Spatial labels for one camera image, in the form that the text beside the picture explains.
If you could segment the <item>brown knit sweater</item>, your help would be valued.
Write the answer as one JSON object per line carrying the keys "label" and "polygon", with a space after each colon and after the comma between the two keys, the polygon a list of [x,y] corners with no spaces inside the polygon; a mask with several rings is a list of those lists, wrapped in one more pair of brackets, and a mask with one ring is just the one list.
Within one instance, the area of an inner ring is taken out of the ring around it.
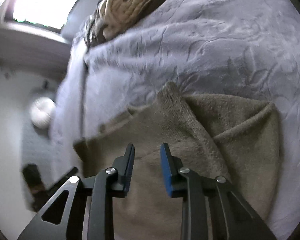
{"label": "brown knit sweater", "polygon": [[130,107],[98,137],[74,145],[85,177],[108,168],[135,146],[128,196],[113,202],[115,236],[179,239],[181,200],[166,193],[160,146],[208,178],[224,176],[267,218],[280,167],[280,121],[271,102],[222,94],[181,95],[172,82],[146,107]]}

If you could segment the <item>lavender embossed bedspread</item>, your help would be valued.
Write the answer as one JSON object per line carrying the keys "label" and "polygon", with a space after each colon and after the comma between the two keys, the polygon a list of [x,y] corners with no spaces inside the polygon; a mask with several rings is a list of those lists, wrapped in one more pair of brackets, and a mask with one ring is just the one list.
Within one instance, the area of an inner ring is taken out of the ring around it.
{"label": "lavender embossed bedspread", "polygon": [[190,93],[275,103],[282,169],[268,224],[287,239],[300,222],[300,15],[290,0],[167,0],[136,26],[88,49],[72,37],[50,135],[55,178],[81,163],[72,147],[167,82]]}

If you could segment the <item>window with bright light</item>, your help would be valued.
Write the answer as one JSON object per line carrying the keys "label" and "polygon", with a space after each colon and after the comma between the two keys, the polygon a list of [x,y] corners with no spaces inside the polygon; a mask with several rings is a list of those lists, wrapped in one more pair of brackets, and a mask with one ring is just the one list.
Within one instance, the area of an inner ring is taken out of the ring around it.
{"label": "window with bright light", "polygon": [[10,0],[5,20],[60,33],[77,0]]}

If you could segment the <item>white round pleated cushion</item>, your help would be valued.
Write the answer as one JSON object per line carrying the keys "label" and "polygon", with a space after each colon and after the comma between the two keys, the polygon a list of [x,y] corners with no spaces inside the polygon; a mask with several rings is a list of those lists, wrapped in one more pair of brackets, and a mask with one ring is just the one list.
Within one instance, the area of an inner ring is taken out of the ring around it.
{"label": "white round pleated cushion", "polygon": [[48,129],[53,119],[56,104],[46,96],[37,98],[30,105],[30,119],[38,129]]}

